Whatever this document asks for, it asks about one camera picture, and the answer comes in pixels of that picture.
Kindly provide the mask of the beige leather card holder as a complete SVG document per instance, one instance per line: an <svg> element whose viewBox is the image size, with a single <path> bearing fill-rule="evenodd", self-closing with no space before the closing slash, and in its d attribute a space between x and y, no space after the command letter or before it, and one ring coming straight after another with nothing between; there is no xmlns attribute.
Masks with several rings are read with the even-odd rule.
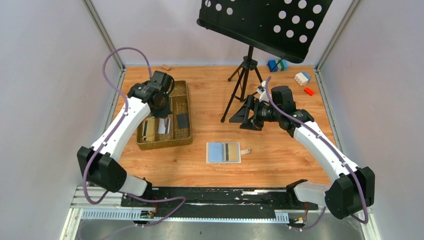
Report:
<svg viewBox="0 0 424 240"><path fill-rule="evenodd" d="M206 154L205 162L206 164L240 164L242 162L242 156L247 155L251 152L251 148L241 149L241 144L239 142L239 162L224 162L224 143L233 143L233 142L207 142L206 143Z"/></svg>

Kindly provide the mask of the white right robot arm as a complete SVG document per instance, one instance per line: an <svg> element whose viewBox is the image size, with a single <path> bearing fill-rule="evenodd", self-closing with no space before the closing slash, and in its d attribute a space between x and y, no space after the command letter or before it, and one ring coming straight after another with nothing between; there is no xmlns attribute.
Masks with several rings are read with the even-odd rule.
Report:
<svg viewBox="0 0 424 240"><path fill-rule="evenodd" d="M286 204L298 209L304 203L326 207L337 219L366 212L375 200L375 173L370 167L359 167L345 156L321 131L314 118L298 109L292 90L276 86L268 92L257 91L260 98L248 95L242 107L229 119L240 129L261 131L266 122L279 127L301 143L324 169L331 184L312 183L301 179L287 185Z"/></svg>

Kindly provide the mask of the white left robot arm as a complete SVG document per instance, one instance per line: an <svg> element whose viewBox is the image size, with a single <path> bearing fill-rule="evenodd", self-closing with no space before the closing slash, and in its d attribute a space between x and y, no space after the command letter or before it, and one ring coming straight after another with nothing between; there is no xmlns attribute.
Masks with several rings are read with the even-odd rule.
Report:
<svg viewBox="0 0 424 240"><path fill-rule="evenodd" d="M156 70L148 81L133 85L124 105L107 130L90 147L77 152L83 180L116 193L134 195L140 206L149 206L153 193L151 183L127 173L119 164L123 150L132 134L147 117L166 118L172 113L170 93L174 78Z"/></svg>

